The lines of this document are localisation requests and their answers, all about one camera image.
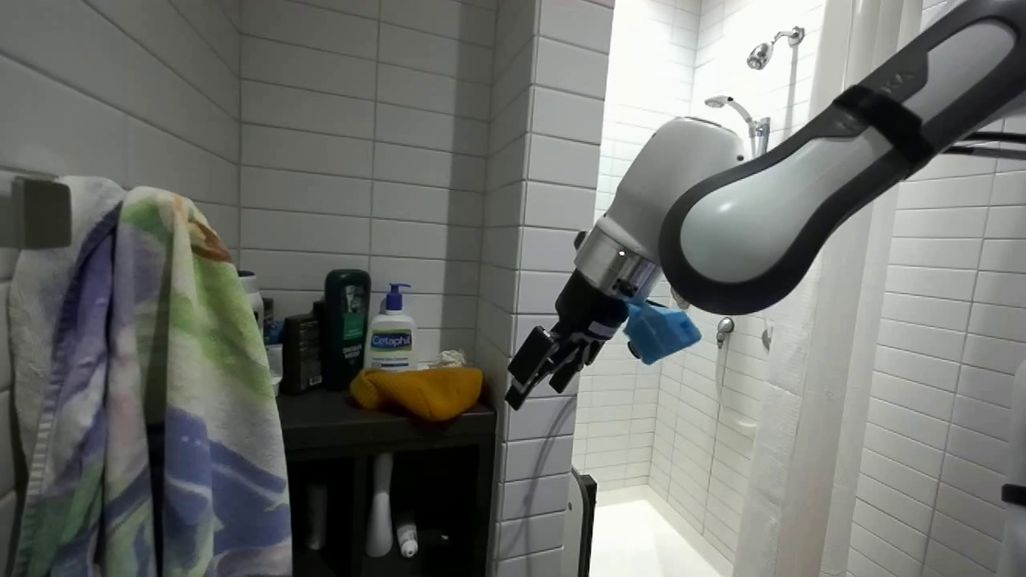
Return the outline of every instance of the dark bottle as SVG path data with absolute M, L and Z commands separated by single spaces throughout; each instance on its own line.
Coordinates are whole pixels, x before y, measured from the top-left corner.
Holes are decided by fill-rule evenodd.
M 332 268 L 325 279 L 321 306 L 321 376 L 325 389 L 349 389 L 362 370 L 368 329 L 373 276 L 362 268 Z

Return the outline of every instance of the shower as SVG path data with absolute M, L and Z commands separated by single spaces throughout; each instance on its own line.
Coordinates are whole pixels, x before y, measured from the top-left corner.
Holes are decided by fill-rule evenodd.
M 708 109 L 733 109 L 744 126 L 747 126 L 747 138 L 750 138 L 750 153 L 764 158 L 768 149 L 768 119 L 752 119 L 733 95 L 713 95 L 706 100 Z
M 764 72 L 773 61 L 776 42 L 781 40 L 788 42 L 788 48 L 799 48 L 804 42 L 804 30 L 794 25 L 794 30 L 776 33 L 773 42 L 764 42 L 747 56 L 747 67 Z

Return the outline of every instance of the black robot arm segment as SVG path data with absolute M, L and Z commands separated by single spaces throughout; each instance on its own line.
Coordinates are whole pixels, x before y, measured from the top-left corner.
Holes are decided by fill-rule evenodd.
M 548 376 L 562 391 L 663 268 L 714 313 L 784 298 L 827 237 L 1026 91 L 1026 0 L 969 0 L 765 158 L 733 166 L 738 138 L 665 122 L 576 251 L 558 324 L 512 357 L 507 401 Z

